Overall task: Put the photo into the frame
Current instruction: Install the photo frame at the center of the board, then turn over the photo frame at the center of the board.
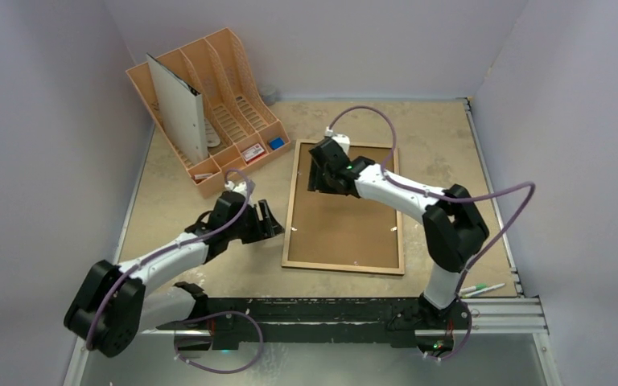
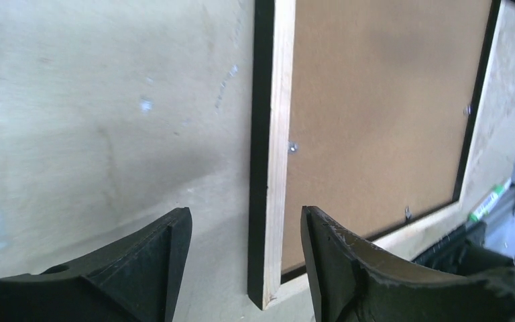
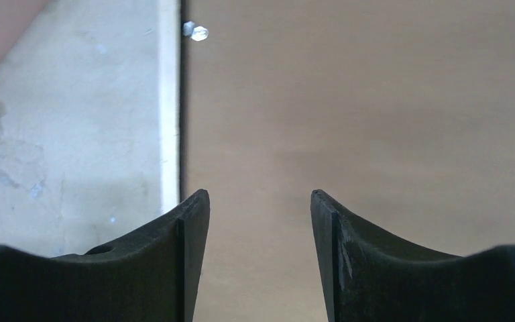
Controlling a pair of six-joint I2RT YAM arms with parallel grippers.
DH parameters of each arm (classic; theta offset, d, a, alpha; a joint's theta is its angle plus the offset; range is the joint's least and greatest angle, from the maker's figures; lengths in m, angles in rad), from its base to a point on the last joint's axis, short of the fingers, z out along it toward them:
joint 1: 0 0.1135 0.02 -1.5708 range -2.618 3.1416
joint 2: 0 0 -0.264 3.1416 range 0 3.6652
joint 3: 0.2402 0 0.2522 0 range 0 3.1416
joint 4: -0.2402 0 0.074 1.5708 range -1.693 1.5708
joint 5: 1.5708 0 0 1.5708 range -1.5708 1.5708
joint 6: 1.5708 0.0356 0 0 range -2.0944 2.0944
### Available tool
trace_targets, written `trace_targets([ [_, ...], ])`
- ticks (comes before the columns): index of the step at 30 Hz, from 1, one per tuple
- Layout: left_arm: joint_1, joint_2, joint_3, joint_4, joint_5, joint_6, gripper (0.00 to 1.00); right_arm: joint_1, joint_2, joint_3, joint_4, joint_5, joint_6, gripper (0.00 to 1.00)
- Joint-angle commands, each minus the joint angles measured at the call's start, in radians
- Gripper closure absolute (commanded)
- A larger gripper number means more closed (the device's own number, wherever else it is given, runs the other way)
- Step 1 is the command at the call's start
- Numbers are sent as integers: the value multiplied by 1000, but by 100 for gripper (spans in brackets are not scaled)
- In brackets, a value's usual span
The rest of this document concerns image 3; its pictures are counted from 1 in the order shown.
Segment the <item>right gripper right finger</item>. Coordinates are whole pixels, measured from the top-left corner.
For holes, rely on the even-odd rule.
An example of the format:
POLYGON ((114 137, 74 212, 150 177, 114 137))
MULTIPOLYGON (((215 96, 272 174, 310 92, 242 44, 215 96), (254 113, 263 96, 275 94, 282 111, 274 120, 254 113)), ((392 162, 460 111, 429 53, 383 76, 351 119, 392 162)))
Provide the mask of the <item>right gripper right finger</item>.
POLYGON ((515 245, 455 256, 398 237, 322 190, 310 214, 330 321, 515 321, 515 245))

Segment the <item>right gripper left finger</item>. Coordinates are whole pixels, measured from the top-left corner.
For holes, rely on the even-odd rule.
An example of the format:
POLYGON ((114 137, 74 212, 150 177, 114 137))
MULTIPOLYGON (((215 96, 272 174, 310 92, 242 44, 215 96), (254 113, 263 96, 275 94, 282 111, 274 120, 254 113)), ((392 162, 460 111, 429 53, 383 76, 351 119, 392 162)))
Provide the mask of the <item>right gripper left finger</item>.
POLYGON ((0 245, 0 321, 192 321, 209 219, 201 189, 82 255, 0 245))

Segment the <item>wooden picture frame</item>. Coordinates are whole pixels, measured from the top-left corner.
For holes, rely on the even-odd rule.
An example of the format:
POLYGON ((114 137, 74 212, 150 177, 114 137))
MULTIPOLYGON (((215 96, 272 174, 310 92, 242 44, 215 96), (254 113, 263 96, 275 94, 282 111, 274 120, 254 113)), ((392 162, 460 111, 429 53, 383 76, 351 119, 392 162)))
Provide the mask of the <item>wooden picture frame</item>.
POLYGON ((181 4, 160 0, 157 14, 160 203, 167 213, 180 203, 181 4))

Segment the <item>brown backing board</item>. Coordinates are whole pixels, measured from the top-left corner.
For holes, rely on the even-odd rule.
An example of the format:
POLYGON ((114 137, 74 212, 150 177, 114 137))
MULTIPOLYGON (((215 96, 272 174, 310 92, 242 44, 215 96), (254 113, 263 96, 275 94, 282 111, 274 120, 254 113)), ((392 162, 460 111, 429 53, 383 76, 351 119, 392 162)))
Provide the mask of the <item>brown backing board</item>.
POLYGON ((191 1, 196 321, 325 321, 322 189, 416 244, 515 244, 515 1, 191 1))

